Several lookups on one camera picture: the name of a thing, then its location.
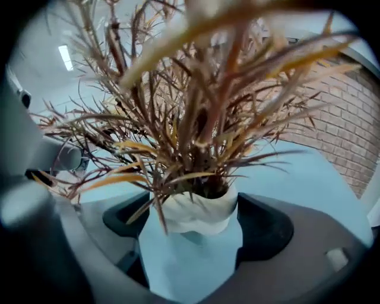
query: brick wall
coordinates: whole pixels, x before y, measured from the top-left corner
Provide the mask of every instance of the brick wall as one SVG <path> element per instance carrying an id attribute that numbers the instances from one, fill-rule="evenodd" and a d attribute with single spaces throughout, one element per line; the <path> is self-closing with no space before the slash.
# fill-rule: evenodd
<path id="1" fill-rule="evenodd" d="M 336 58 L 331 64 L 349 61 Z M 313 71 L 323 71 L 316 66 Z M 334 103 L 315 113 L 316 130 L 295 127 L 284 140 L 317 148 L 361 197 L 376 168 L 380 143 L 380 90 L 367 70 L 338 74 L 307 85 L 308 96 L 321 94 L 313 103 Z"/>

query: dried plant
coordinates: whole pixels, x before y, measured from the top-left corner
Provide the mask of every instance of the dried plant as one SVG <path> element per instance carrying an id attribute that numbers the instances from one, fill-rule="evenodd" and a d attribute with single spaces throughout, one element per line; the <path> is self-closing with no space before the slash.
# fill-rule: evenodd
<path id="1" fill-rule="evenodd" d="M 264 38 L 261 17 L 312 10 L 308 1 L 148 0 L 127 24 L 116 17 L 118 0 L 105 2 L 110 18 L 100 30 L 93 20 L 96 1 L 72 0 L 66 8 L 78 29 L 72 45 L 83 56 L 83 72 L 107 98 L 94 101 L 97 109 L 76 103 L 66 113 L 48 104 L 53 119 L 42 118 L 40 127 L 75 142 L 98 166 L 70 183 L 67 197 L 106 175 L 89 189 L 130 182 L 154 193 L 129 222 L 153 204 L 166 228 L 162 204 L 169 195 L 218 198 L 237 168 L 275 165 L 263 160 L 279 153 L 251 151 L 262 138 L 277 141 L 299 120 L 313 127 L 311 112 L 321 105 L 308 101 L 318 93 L 305 96 L 302 87 L 357 68 L 311 73 L 318 60 L 357 38 L 352 31 L 332 33 L 332 14 L 320 35 L 296 44 L 275 31 Z M 174 15 L 182 19 L 176 27 L 168 25 Z M 160 24 L 167 29 L 154 37 Z M 121 39 L 126 32 L 130 43 Z M 111 156 L 96 157 L 90 144 Z"/>

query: white pot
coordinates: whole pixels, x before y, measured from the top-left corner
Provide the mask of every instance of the white pot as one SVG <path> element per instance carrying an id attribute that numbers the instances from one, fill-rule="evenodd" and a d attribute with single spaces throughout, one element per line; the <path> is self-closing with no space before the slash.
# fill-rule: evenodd
<path id="1" fill-rule="evenodd" d="M 162 205 L 168 232 L 195 231 L 215 235 L 228 225 L 236 208 L 238 192 L 234 184 L 220 198 L 208 199 L 189 192 L 170 196 Z"/>

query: ceiling light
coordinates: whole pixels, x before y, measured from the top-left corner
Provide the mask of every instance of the ceiling light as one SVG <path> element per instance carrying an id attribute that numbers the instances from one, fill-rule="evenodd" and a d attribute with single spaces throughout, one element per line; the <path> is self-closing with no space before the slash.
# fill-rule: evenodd
<path id="1" fill-rule="evenodd" d="M 72 71 L 73 67 L 72 67 L 72 62 L 70 59 L 69 50 L 67 48 L 67 45 L 61 45 L 60 47 L 58 47 L 58 49 L 59 49 L 59 53 L 61 53 L 61 57 L 62 57 L 62 60 L 64 61 L 66 69 L 68 71 Z"/>

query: red brick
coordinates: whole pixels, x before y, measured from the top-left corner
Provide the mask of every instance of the red brick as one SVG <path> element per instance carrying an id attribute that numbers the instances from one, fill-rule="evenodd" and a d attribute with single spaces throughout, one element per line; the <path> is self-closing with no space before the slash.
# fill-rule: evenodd
<path id="1" fill-rule="evenodd" d="M 352 113 L 352 114 L 354 114 L 354 115 L 357 115 L 357 107 L 354 106 L 353 104 L 348 103 L 348 104 L 347 104 L 347 110 L 348 110 L 350 113 Z"/>
<path id="2" fill-rule="evenodd" d="M 316 138 L 316 131 L 314 129 L 310 130 L 310 129 L 303 128 L 302 135 L 306 137 L 310 137 L 310 138 Z"/>
<path id="3" fill-rule="evenodd" d="M 356 129 L 355 129 L 355 134 L 358 135 L 358 136 L 360 136 L 360 137 L 365 138 L 365 136 L 366 136 L 366 131 L 363 130 L 363 129 L 361 129 L 361 128 L 356 128 Z"/>
<path id="4" fill-rule="evenodd" d="M 371 178 L 372 175 L 375 173 L 374 170 L 371 170 L 371 169 L 368 169 L 368 168 L 365 168 L 365 167 L 362 167 L 361 172 L 362 172 L 364 175 L 366 175 L 366 176 L 368 176 L 368 177 L 370 177 L 370 178 Z"/>
<path id="5" fill-rule="evenodd" d="M 363 74 L 360 73 L 360 75 L 357 76 L 357 82 L 360 83 L 363 87 L 367 87 L 370 90 L 372 89 L 372 85 L 363 78 Z"/>
<path id="6" fill-rule="evenodd" d="M 337 159 L 335 160 L 335 163 L 343 167 L 347 167 L 347 162 L 348 161 L 342 157 L 337 157 Z"/>
<path id="7" fill-rule="evenodd" d="M 380 111 L 378 109 L 371 108 L 370 115 L 373 118 L 378 118 L 378 117 L 380 117 Z"/>
<path id="8" fill-rule="evenodd" d="M 347 84 L 347 76 L 344 74 L 334 74 L 330 76 L 331 78 L 338 79 Z"/>
<path id="9" fill-rule="evenodd" d="M 339 128 L 337 126 L 334 126 L 334 125 L 326 125 L 326 132 L 327 133 L 330 133 L 330 134 L 333 134 L 333 135 L 338 135 L 338 130 Z"/>
<path id="10" fill-rule="evenodd" d="M 328 122 L 330 124 L 333 124 L 335 126 L 340 126 L 341 128 L 344 128 L 345 121 L 343 119 L 330 115 L 328 113 L 322 112 L 322 111 L 321 111 L 321 120 Z"/>
<path id="11" fill-rule="evenodd" d="M 346 149 L 346 150 L 350 151 L 353 146 L 354 146 L 354 144 L 350 141 L 346 141 L 346 140 L 342 141 L 341 147 Z"/>
<path id="12" fill-rule="evenodd" d="M 307 87 L 302 88 L 302 91 L 303 91 L 304 95 L 307 97 L 311 97 L 311 96 L 315 95 L 316 93 L 318 93 L 318 90 L 314 90 L 313 88 L 307 88 Z"/>
<path id="13" fill-rule="evenodd" d="M 343 129 L 338 130 L 338 136 L 350 141 L 351 143 L 356 143 L 357 141 L 357 137 L 354 134 Z"/>
<path id="14" fill-rule="evenodd" d="M 359 165 L 358 163 L 355 163 L 353 161 L 347 161 L 346 166 L 347 166 L 347 168 L 355 170 L 355 171 L 360 171 L 362 168 L 361 165 Z"/>
<path id="15" fill-rule="evenodd" d="M 367 167 L 368 169 L 371 169 L 375 166 L 374 163 L 372 163 L 369 159 L 362 158 L 360 164 L 364 167 Z"/>
<path id="16" fill-rule="evenodd" d="M 340 146 L 342 143 L 342 139 L 339 137 L 335 137 L 333 135 L 327 134 L 327 133 L 318 133 L 317 139 L 324 141 L 329 144 Z"/>
<path id="17" fill-rule="evenodd" d="M 366 87 L 363 87 L 363 93 L 367 95 L 368 97 L 371 97 L 371 91 L 368 90 Z"/>
<path id="18" fill-rule="evenodd" d="M 362 182 L 359 181 L 356 178 L 349 178 L 350 179 L 350 184 L 353 186 L 362 186 Z"/>
<path id="19" fill-rule="evenodd" d="M 325 157 L 326 159 L 330 162 L 330 163 L 334 163 L 335 160 L 337 159 L 337 156 L 336 155 L 333 155 L 331 153 L 325 153 Z"/>
<path id="20" fill-rule="evenodd" d="M 342 97 L 342 90 L 339 88 L 330 87 L 330 94 L 341 98 Z"/>
<path id="21" fill-rule="evenodd" d="M 337 103 L 334 103 L 334 105 L 336 107 L 338 107 L 339 109 L 342 109 L 342 110 L 346 110 L 347 111 L 347 106 L 349 105 L 348 102 L 346 102 L 345 100 L 343 99 L 340 99 L 340 98 L 337 98 L 339 100 L 339 102 Z"/>
<path id="22" fill-rule="evenodd" d="M 355 175 L 357 171 L 354 171 L 354 170 L 351 170 L 351 169 L 347 169 L 347 172 L 346 172 L 346 175 L 353 178 L 353 176 Z"/>
<path id="23" fill-rule="evenodd" d="M 308 87 L 308 88 L 313 88 L 315 90 L 326 92 L 326 93 L 330 92 L 328 85 L 324 84 L 324 83 L 321 83 L 320 81 L 315 81 L 313 83 L 308 83 L 308 84 L 305 84 L 305 86 Z"/>
<path id="24" fill-rule="evenodd" d="M 309 107 L 319 106 L 319 105 L 323 105 L 323 104 L 324 103 L 318 99 L 309 99 L 308 100 L 308 106 Z"/>
<path id="25" fill-rule="evenodd" d="M 319 119 L 314 119 L 314 124 L 315 124 L 315 128 L 317 130 L 320 130 L 320 131 L 325 131 L 326 130 L 326 123 L 323 122 L 323 121 L 320 121 Z"/>
<path id="26" fill-rule="evenodd" d="M 362 147 L 359 147 L 358 145 L 353 145 L 351 147 L 351 151 L 360 155 L 360 156 L 365 156 L 366 155 L 366 150 Z"/>
<path id="27" fill-rule="evenodd" d="M 363 173 L 360 174 L 360 180 L 364 183 L 364 187 L 369 183 L 371 180 L 371 176 L 365 175 Z"/>
<path id="28" fill-rule="evenodd" d="M 378 156 L 376 154 L 373 154 L 372 152 L 370 151 L 367 151 L 366 152 L 366 159 L 369 159 L 370 161 L 372 161 L 373 163 L 376 163 L 377 159 L 378 159 Z"/>
<path id="29" fill-rule="evenodd" d="M 362 121 L 362 129 L 372 133 L 373 126 L 370 123 L 367 123 L 366 121 Z"/>
<path id="30" fill-rule="evenodd" d="M 322 66 L 322 65 L 319 65 L 319 64 L 313 64 L 312 67 L 311 67 L 311 70 L 314 72 L 314 73 L 320 73 L 320 72 L 323 72 L 325 70 L 326 67 Z"/>
<path id="31" fill-rule="evenodd" d="M 345 150 L 345 149 L 342 149 L 342 148 L 340 148 L 340 147 L 335 147 L 334 148 L 334 154 L 336 155 L 336 156 L 340 156 L 340 157 L 343 157 L 343 158 L 347 158 L 347 157 L 349 157 L 349 151 L 347 151 L 347 150 Z"/>
<path id="32" fill-rule="evenodd" d="M 351 94 L 357 97 L 357 90 L 351 86 L 348 86 L 347 91 Z"/>
<path id="33" fill-rule="evenodd" d="M 327 103 L 331 103 L 334 105 L 341 103 L 341 101 L 342 101 L 341 98 L 333 96 L 330 93 L 321 93 L 320 96 L 321 96 L 322 101 L 327 102 Z"/>
<path id="34" fill-rule="evenodd" d="M 357 115 L 359 118 L 364 119 L 369 124 L 373 124 L 373 117 L 370 114 L 364 112 L 362 109 L 358 109 Z"/>
<path id="35" fill-rule="evenodd" d="M 353 123 L 346 121 L 346 124 L 345 124 L 344 126 L 345 126 L 345 129 L 346 129 L 347 131 L 350 131 L 350 132 L 352 132 L 352 133 L 355 132 L 355 128 L 356 128 L 356 126 L 355 126 Z"/>
<path id="36" fill-rule="evenodd" d="M 331 114 L 335 115 L 335 116 L 340 116 L 342 114 L 342 110 L 339 109 L 338 107 L 332 105 L 329 110 L 328 110 Z"/>
<path id="37" fill-rule="evenodd" d="M 349 182 L 347 181 L 347 177 L 346 176 L 344 176 L 344 179 L 346 180 L 347 184 L 349 184 Z M 355 193 L 356 197 L 358 199 L 360 199 L 360 197 L 362 196 L 362 193 L 363 193 L 362 189 L 360 187 L 352 186 L 352 185 L 350 185 L 350 187 L 351 187 L 352 191 Z"/>
<path id="38" fill-rule="evenodd" d="M 327 83 L 331 86 L 330 92 L 331 92 L 332 88 L 339 88 L 340 90 L 347 91 L 347 84 L 345 84 L 344 82 L 342 82 L 340 80 L 328 77 L 328 78 L 322 80 L 322 82 Z"/>
<path id="39" fill-rule="evenodd" d="M 358 180 L 360 180 L 361 182 L 364 182 L 364 176 L 360 172 L 355 172 L 355 174 L 354 174 L 353 177 L 356 178 L 356 179 L 358 179 Z"/>
<path id="40" fill-rule="evenodd" d="M 353 178 L 351 178 L 351 177 L 349 177 L 349 176 L 346 176 L 344 179 L 346 180 L 346 182 L 347 182 L 350 186 L 353 185 L 353 182 L 354 182 L 354 179 L 353 179 Z"/>
<path id="41" fill-rule="evenodd" d="M 369 98 L 367 95 L 364 95 L 362 92 L 359 92 L 359 99 L 366 103 L 367 105 L 371 105 L 373 103 L 372 99 Z"/>
<path id="42" fill-rule="evenodd" d="M 351 103 L 354 106 L 357 106 L 360 109 L 363 107 L 363 102 L 359 98 L 354 97 L 354 96 L 352 96 L 351 94 L 349 94 L 347 92 L 343 92 L 342 98 L 345 101 Z"/>
<path id="43" fill-rule="evenodd" d="M 323 143 L 322 144 L 322 148 L 321 148 L 321 150 L 322 151 L 325 151 L 325 152 L 327 152 L 327 153 L 333 153 L 334 152 L 334 148 L 335 148 L 335 146 L 334 145 L 332 145 L 332 144 L 327 144 L 327 143 Z"/>
<path id="44" fill-rule="evenodd" d="M 380 99 L 377 96 L 372 96 L 372 101 L 373 101 L 373 107 L 376 109 L 380 109 Z"/>
<path id="45" fill-rule="evenodd" d="M 369 143 L 368 150 L 373 154 L 379 154 L 379 149 L 372 143 Z"/>
<path id="46" fill-rule="evenodd" d="M 371 92 L 370 97 L 375 103 L 380 104 L 380 98 L 374 92 Z"/>
<path id="47" fill-rule="evenodd" d="M 293 140 L 294 142 L 301 144 L 301 145 L 307 145 L 308 147 L 320 149 L 322 147 L 322 142 L 314 139 L 314 138 L 309 138 L 303 135 L 293 135 Z"/>
<path id="48" fill-rule="evenodd" d="M 364 140 L 364 139 L 362 139 L 362 138 L 359 138 L 359 139 L 357 140 L 357 143 L 356 143 L 356 144 L 357 144 L 359 147 L 364 148 L 364 146 L 366 145 L 366 143 L 367 143 L 366 140 Z"/>
<path id="49" fill-rule="evenodd" d="M 357 154 L 354 154 L 354 156 L 352 157 L 352 161 L 357 163 L 357 164 L 361 164 L 362 166 L 366 166 L 367 167 L 367 160 L 360 156 L 360 155 L 357 155 Z"/>
<path id="50" fill-rule="evenodd" d="M 364 110 L 364 112 L 371 115 L 372 108 L 368 104 L 366 104 L 366 103 L 363 104 L 363 110 Z"/>
<path id="51" fill-rule="evenodd" d="M 376 145 L 376 143 L 378 142 L 377 137 L 374 136 L 374 135 L 372 135 L 372 134 L 369 133 L 369 132 L 365 132 L 365 134 L 364 134 L 364 138 L 365 138 L 367 141 L 371 142 L 373 145 Z"/>
<path id="52" fill-rule="evenodd" d="M 334 164 L 335 169 L 340 173 L 340 174 L 346 174 L 347 168 L 339 166 L 338 164 Z"/>
<path id="53" fill-rule="evenodd" d="M 357 119 L 357 116 L 349 112 L 342 111 L 342 118 L 349 122 L 354 122 Z"/>
<path id="54" fill-rule="evenodd" d="M 355 81 L 354 79 L 351 79 L 351 78 L 348 78 L 346 83 L 349 84 L 350 86 L 354 87 L 358 91 L 361 91 L 363 88 L 363 86 L 360 83 L 358 83 L 357 81 Z"/>

